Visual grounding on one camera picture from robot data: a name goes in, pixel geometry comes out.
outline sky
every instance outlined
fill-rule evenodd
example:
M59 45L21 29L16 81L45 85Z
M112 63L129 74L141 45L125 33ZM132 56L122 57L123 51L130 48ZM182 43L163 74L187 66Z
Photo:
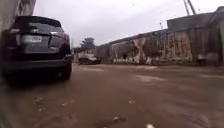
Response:
M215 11L224 0L191 0L197 13ZM57 19L72 46L86 37L100 45L167 27L166 20L186 16L183 0L37 0L35 16Z

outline road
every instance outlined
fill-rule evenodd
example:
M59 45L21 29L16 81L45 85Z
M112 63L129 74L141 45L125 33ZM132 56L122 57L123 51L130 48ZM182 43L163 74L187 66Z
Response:
M215 68L74 65L67 82L2 83L0 99L16 128L223 128L223 83Z

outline rear window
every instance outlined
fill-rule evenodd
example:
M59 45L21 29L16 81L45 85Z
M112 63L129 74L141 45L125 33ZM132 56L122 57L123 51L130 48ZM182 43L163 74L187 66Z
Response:
M38 29L41 32L63 32L59 21L40 17L19 17L13 28Z

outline dark suv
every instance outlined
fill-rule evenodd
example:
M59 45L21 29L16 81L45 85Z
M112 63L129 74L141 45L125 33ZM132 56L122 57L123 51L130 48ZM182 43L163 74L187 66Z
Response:
M3 76L35 69L51 69L68 80L72 54L69 36L57 20L19 16L10 29L2 32L0 46Z

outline rear bumper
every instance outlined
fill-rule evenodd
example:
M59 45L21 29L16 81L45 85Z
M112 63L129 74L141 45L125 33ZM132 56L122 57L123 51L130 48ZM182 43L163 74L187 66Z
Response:
M71 64L73 61L72 55L66 55L63 59L59 60L41 60L41 61L13 61L3 62L1 68L4 71L18 71L18 70L31 70L38 68L54 68L63 67Z

